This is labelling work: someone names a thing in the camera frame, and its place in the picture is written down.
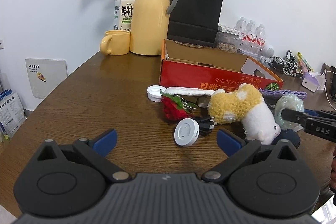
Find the purple towel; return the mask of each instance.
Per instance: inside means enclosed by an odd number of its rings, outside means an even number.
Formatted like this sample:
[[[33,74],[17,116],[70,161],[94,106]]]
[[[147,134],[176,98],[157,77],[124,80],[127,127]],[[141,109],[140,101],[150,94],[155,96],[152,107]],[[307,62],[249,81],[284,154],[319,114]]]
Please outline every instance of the purple towel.
[[[295,94],[298,98],[302,100],[307,98],[307,93],[305,93],[304,91],[263,90],[263,89],[259,89],[259,91],[264,97],[268,97],[268,98],[280,98],[286,94]]]

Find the white plush head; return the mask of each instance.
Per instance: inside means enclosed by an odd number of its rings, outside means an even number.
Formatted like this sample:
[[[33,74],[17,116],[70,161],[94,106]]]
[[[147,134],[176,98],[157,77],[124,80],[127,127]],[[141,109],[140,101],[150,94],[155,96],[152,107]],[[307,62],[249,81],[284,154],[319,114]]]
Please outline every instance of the white plush head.
[[[264,101],[254,106],[241,123],[246,131],[246,138],[250,141],[259,140],[262,144],[271,144],[281,131]]]

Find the nuts in container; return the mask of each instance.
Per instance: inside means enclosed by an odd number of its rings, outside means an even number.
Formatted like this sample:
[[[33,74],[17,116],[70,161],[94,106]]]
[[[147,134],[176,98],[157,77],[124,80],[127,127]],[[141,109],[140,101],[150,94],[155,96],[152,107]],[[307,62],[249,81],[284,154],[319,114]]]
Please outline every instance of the nuts in container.
[[[232,37],[226,37],[223,32],[218,31],[215,40],[215,47],[227,52],[237,52],[238,47],[235,42],[238,41]]]

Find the white wall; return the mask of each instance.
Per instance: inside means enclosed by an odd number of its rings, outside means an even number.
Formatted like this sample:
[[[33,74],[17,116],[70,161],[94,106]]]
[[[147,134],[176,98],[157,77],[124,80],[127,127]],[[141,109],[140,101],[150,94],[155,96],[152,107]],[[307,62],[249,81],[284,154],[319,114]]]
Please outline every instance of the white wall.
[[[0,69],[5,87],[18,91],[23,106],[34,110],[25,58],[64,59],[68,72],[99,50],[111,29],[114,0],[0,0]],[[266,26],[266,41],[276,54],[301,51],[315,69],[336,65],[336,0],[224,0],[220,23],[239,17]]]

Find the yellow thermos jug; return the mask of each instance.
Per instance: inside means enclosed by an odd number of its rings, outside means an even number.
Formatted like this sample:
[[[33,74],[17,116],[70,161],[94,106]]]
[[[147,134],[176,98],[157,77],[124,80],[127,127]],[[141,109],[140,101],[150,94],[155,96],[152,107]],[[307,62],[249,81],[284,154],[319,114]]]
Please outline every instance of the yellow thermos jug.
[[[167,38],[169,15],[177,0],[135,0],[131,23],[130,51],[141,55],[160,55]]]

